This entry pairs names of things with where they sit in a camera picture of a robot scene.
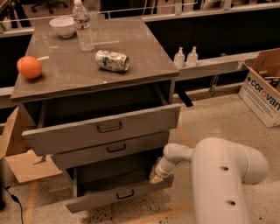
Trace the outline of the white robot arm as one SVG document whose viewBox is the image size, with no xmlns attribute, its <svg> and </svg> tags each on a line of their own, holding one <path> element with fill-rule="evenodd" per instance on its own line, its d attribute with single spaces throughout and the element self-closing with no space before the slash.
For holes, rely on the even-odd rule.
<svg viewBox="0 0 280 224">
<path fill-rule="evenodd" d="M 242 186 L 258 184 L 268 175 L 268 161 L 259 150 L 218 137 L 193 148 L 168 143 L 149 181 L 163 181 L 184 162 L 191 164 L 196 224 L 251 224 Z"/>
</svg>

